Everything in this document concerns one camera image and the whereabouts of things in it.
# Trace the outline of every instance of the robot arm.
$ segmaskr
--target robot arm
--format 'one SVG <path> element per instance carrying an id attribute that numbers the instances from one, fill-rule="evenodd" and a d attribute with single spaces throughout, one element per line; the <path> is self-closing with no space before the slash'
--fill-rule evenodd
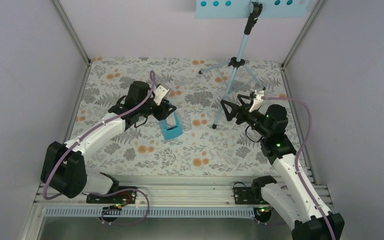
<path id="1" fill-rule="evenodd" d="M 281 191 L 281 187 L 271 176 L 254 179 L 251 186 L 253 196 L 258 201 L 267 201 L 277 210 L 292 230 L 294 240 L 329 239 L 330 232 L 324 216 L 327 216 L 336 238 L 339 239 L 344 228 L 344 219 L 339 213 L 333 214 L 321 200 L 304 174 L 301 164 L 298 162 L 296 166 L 297 151 L 285 135 L 288 124 L 286 109 L 273 104 L 265 114 L 260 113 L 263 96 L 264 90 L 251 92 L 249 96 L 239 94 L 237 97 L 241 106 L 226 100 L 220 102 L 228 121 L 236 118 L 238 125 L 246 122 L 263 137 L 260 141 L 261 150 L 286 182 L 293 200 Z"/>
<path id="2" fill-rule="evenodd" d="M 46 183 L 57 161 L 68 150 L 68 146 L 73 146 L 77 142 L 78 144 L 72 148 L 58 167 L 49 186 L 68 198 L 74 198 L 80 193 L 107 194 L 117 190 L 118 182 L 111 176 L 87 172 L 85 160 L 114 136 L 123 133 L 131 126 L 137 128 L 144 124 L 145 122 L 137 125 L 141 117 L 147 120 L 148 116 L 154 116 L 161 121 L 176 110 L 176 107 L 164 98 L 169 93 L 169 89 L 159 85 L 152 92 L 152 97 L 143 105 L 129 114 L 117 117 L 137 106 L 145 99 L 149 90 L 150 86 L 147 83 L 134 81 L 127 95 L 120 98 L 100 122 L 88 129 L 85 132 L 88 133 L 86 136 L 82 133 L 62 144 L 57 141 L 50 144 L 46 151 L 40 180 Z"/>

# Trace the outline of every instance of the table surface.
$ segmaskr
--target table surface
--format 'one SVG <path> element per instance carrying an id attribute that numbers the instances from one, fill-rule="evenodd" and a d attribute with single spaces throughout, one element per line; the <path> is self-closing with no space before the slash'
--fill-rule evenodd
<path id="1" fill-rule="evenodd" d="M 159 122 L 150 117 L 145 125 L 130 128 L 106 142 L 91 159 L 85 159 L 88 170 L 110 175 L 147 176 L 264 176 L 278 175 L 263 156 L 259 143 L 245 136 L 246 124 L 227 122 L 224 113 L 212 129 L 220 99 L 226 90 L 231 67 L 198 74 L 198 71 L 224 62 L 214 59 L 179 59 L 148 57 L 95 58 L 77 112 L 71 138 L 97 123 L 123 95 L 133 81 L 150 83 L 154 70 L 157 82 L 172 89 L 167 99 L 177 106 L 176 112 L 189 130 L 173 140 L 164 140 Z M 265 95 L 286 96 L 280 65 L 273 61 L 247 61 L 254 74 L 264 83 Z M 237 94 L 248 95 L 255 82 L 243 67 L 237 71 L 228 96 L 238 103 Z M 265 101 L 264 113 L 273 103 L 287 109 L 289 124 L 286 135 L 298 149 L 300 143 L 287 101 Z M 248 135 L 258 140 L 252 130 Z"/>

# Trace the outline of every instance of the lavender wall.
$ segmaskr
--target lavender wall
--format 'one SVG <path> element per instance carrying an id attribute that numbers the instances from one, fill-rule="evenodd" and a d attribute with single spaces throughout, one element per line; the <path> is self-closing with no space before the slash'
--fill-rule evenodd
<path id="1" fill-rule="evenodd" d="M 0 1 L 0 239 L 18 239 L 85 63 L 50 0 Z"/>
<path id="2" fill-rule="evenodd" d="M 90 57 L 230 59 L 247 23 L 246 18 L 195 19 L 195 0 L 60 2 Z M 283 62 L 306 19 L 260 18 L 245 59 Z"/>

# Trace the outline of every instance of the purple cable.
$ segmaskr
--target purple cable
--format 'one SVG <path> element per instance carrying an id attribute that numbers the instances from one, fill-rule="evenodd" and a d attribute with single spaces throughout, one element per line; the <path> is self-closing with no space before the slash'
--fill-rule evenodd
<path id="1" fill-rule="evenodd" d="M 157 84 L 156 83 L 156 78 L 155 78 L 155 72 L 153 70 L 151 70 L 149 72 L 149 79 L 151 80 L 152 82 L 152 85 L 151 85 L 151 89 L 150 91 L 148 91 L 148 95 L 146 95 L 146 97 L 138 104 L 136 105 L 135 107 L 133 107 L 132 109 L 129 109 L 128 111 L 125 111 L 123 112 L 122 114 L 120 115 L 117 115 L 117 116 L 114 116 L 110 119 L 107 119 L 105 120 L 105 124 L 115 120 L 115 119 L 119 119 L 123 116 L 126 116 L 127 114 L 130 114 L 132 113 L 133 111 L 135 111 L 136 109 L 138 109 L 140 106 L 142 106 L 152 95 L 152 92 L 154 91 L 154 88 L 155 88 L 155 85 Z M 96 126 L 92 127 L 91 129 L 89 129 L 87 132 L 85 132 L 78 140 L 79 142 L 83 141 L 83 139 L 85 139 L 89 134 L 91 134 L 93 131 L 95 131 L 96 129 L 100 128 L 102 125 L 104 125 L 102 122 L 97 124 Z M 59 197 L 62 195 L 62 193 L 57 193 L 53 196 L 48 196 L 47 193 L 48 193 L 48 188 L 49 188 L 49 184 L 51 183 L 51 180 L 52 178 L 54 177 L 55 173 L 57 172 L 57 169 L 58 167 L 61 165 L 61 163 L 64 161 L 64 159 L 67 157 L 67 155 L 77 146 L 79 145 L 79 142 L 75 142 L 71 147 L 69 147 L 67 149 L 67 151 L 64 152 L 64 154 L 59 158 L 59 160 L 56 162 L 55 166 L 53 167 L 52 171 L 50 172 L 47 180 L 46 180 L 46 183 L 45 183 L 45 186 L 43 187 L 43 198 L 45 200 L 51 200 L 51 199 L 54 199 L 56 197 Z"/>
<path id="2" fill-rule="evenodd" d="M 112 192 L 112 193 L 108 193 L 108 194 L 100 194 L 100 193 L 91 193 L 93 195 L 96 195 L 96 196 L 99 196 L 99 197 L 109 197 L 109 196 L 112 196 L 112 195 L 117 195 L 119 193 L 122 193 L 122 192 L 127 192 L 127 191 L 136 191 L 140 194 L 142 194 L 145 199 L 146 199 L 146 204 L 147 204 L 147 208 L 146 208 L 146 212 L 145 212 L 145 215 L 139 219 L 138 221 L 135 221 L 135 222 L 128 222 L 128 223 L 111 223 L 109 221 L 105 221 L 104 220 L 104 215 L 108 212 L 111 212 L 111 211 L 120 211 L 119 209 L 107 209 L 105 211 L 102 212 L 102 215 L 100 216 L 100 219 L 102 221 L 102 223 L 108 223 L 109 225 L 122 225 L 122 226 L 129 226 L 129 225 L 135 225 L 135 224 L 139 224 L 141 223 L 143 220 L 145 220 L 148 216 L 148 214 L 150 213 L 150 200 L 148 199 L 148 196 L 141 190 L 139 189 L 136 189 L 136 188 L 126 188 L 126 189 L 122 189 L 122 190 L 118 190 L 118 191 L 115 191 L 115 192 Z"/>
<path id="3" fill-rule="evenodd" d="M 301 181 L 302 185 L 304 186 L 305 190 L 307 191 L 308 195 L 310 196 L 311 200 L 314 202 L 315 206 L 318 208 L 319 212 L 323 216 L 324 221 L 326 222 L 327 228 L 329 229 L 330 237 L 332 240 L 336 240 L 334 230 L 332 229 L 331 223 L 329 222 L 328 218 L 326 217 L 325 213 L 323 212 L 322 208 L 320 207 L 320 204 L 317 202 L 316 197 L 312 194 L 312 192 L 309 189 L 309 186 L 307 186 L 306 182 L 304 181 L 303 176 L 301 175 L 300 169 L 298 168 L 298 163 L 299 163 L 299 158 L 301 155 L 301 152 L 304 150 L 305 145 L 307 144 L 307 140 L 310 136 L 311 128 L 312 128 L 312 116 L 310 112 L 310 108 L 307 105 L 307 103 L 291 98 L 291 97 L 268 97 L 268 96 L 263 96 L 262 99 L 264 100 L 289 100 L 289 101 L 294 101 L 297 103 L 300 103 L 301 105 L 304 106 L 304 108 L 307 110 L 308 113 L 308 130 L 307 134 L 305 135 L 304 141 L 301 144 L 301 147 L 299 147 L 298 151 L 296 152 L 295 155 L 295 170 L 298 173 L 298 178 Z"/>

